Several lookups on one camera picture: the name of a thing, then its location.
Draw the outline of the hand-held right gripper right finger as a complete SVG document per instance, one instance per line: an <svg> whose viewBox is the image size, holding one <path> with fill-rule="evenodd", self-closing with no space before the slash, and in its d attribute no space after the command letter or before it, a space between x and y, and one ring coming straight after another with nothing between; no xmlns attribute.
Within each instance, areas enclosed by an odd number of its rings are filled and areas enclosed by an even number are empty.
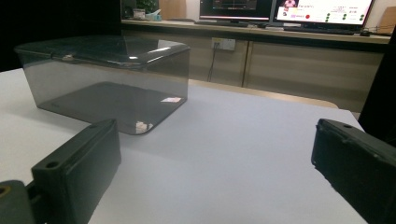
<svg viewBox="0 0 396 224"><path fill-rule="evenodd" d="M368 224L396 224L396 147L320 119L311 163Z"/></svg>

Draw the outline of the brown wooden board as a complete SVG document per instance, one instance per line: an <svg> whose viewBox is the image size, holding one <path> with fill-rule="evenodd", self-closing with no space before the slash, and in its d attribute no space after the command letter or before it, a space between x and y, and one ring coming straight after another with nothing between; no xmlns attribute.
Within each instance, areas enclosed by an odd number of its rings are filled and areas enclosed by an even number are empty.
<svg viewBox="0 0 396 224"><path fill-rule="evenodd" d="M164 20L185 18L186 0L159 0L159 9Z"/></svg>

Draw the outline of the black keyboard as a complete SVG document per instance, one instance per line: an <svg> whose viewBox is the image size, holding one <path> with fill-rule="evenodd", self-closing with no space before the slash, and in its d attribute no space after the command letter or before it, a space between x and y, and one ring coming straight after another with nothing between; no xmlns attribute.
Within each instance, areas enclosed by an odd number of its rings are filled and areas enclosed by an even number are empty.
<svg viewBox="0 0 396 224"><path fill-rule="evenodd" d="M230 27L248 27L249 25L249 23L239 22L239 21L195 21L194 24L230 26Z"/></svg>
<svg viewBox="0 0 396 224"><path fill-rule="evenodd" d="M321 29L321 28L306 28L306 27L283 27L284 31L287 32L301 32L301 33L312 33L312 34L327 34L327 35L354 35L355 31L340 30L340 29Z"/></svg>

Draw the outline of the white wall power outlet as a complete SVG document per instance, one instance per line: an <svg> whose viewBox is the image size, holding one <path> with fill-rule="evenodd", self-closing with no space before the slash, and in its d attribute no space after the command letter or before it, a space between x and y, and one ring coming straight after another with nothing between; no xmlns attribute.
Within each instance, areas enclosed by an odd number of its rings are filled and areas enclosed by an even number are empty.
<svg viewBox="0 0 396 224"><path fill-rule="evenodd" d="M212 48L213 49L224 49L224 50L234 50L235 40L229 38L212 38Z"/></svg>

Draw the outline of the computer monitor with white screen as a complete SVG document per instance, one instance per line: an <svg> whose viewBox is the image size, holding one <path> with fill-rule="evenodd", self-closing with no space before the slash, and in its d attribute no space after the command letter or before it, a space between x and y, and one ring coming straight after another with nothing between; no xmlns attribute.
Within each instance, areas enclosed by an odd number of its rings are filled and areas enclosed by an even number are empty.
<svg viewBox="0 0 396 224"><path fill-rule="evenodd" d="M275 20L362 26L374 0L278 0Z"/></svg>

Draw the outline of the light blue tissue box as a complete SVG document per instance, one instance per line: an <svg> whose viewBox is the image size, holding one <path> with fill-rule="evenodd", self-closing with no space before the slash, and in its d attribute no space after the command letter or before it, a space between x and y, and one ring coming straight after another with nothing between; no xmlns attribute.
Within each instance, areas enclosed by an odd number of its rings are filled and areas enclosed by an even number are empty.
<svg viewBox="0 0 396 224"><path fill-rule="evenodd" d="M146 20L147 21L161 21L162 20L161 11L158 9L154 12L147 14Z"/></svg>

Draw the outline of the transparent grey storage box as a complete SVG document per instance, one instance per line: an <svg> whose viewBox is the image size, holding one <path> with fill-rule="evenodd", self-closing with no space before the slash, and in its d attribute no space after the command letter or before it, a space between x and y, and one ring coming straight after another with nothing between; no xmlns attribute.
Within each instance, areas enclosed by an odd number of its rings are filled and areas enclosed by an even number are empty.
<svg viewBox="0 0 396 224"><path fill-rule="evenodd" d="M118 130L145 134L188 99L190 58L141 69L46 61L22 64L37 107L95 123L115 119Z"/></svg>

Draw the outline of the green potted plant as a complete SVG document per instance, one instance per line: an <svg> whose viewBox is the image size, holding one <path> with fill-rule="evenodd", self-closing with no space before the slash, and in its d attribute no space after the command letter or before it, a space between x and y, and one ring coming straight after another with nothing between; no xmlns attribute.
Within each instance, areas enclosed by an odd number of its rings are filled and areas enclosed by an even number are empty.
<svg viewBox="0 0 396 224"><path fill-rule="evenodd" d="M159 0L136 0L136 7L152 13L159 8Z"/></svg>

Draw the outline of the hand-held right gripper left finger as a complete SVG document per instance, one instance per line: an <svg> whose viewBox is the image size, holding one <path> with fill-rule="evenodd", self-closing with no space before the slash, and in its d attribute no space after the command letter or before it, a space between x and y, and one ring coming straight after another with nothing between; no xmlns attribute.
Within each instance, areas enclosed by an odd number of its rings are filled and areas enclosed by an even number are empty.
<svg viewBox="0 0 396 224"><path fill-rule="evenodd" d="M41 224L88 224L121 163L117 122L94 123L32 168Z"/></svg>

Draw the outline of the computer monitor with dark screen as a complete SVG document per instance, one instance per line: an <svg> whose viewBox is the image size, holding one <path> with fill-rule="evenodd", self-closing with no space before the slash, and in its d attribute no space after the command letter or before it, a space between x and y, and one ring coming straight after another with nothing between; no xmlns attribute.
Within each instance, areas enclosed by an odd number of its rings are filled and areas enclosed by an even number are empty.
<svg viewBox="0 0 396 224"><path fill-rule="evenodd" d="M200 20L269 21L273 0L200 0Z"/></svg>

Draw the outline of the transparent grey box lid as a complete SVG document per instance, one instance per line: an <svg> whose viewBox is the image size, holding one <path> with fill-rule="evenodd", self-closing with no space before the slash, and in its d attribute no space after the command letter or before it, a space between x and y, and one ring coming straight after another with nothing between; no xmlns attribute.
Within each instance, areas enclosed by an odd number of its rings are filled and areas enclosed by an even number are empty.
<svg viewBox="0 0 396 224"><path fill-rule="evenodd" d="M141 69L182 56L190 58L183 43L130 35L86 35L31 42L14 51L23 65L46 61L87 63L118 69Z"/></svg>

